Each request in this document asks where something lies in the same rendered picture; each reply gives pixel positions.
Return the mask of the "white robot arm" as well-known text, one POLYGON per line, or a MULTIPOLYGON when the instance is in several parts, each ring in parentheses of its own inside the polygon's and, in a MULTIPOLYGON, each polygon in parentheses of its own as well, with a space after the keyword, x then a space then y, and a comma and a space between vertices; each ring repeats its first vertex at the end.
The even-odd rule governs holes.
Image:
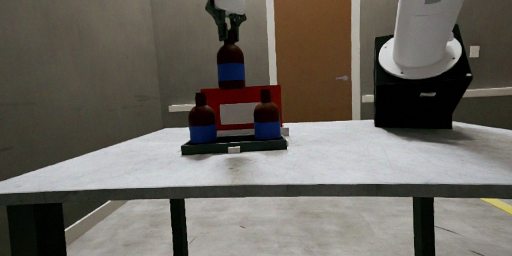
POLYGON ((403 79, 426 79, 452 68, 461 55, 452 30, 463 2, 399 0, 394 38, 379 53, 381 67, 403 79))

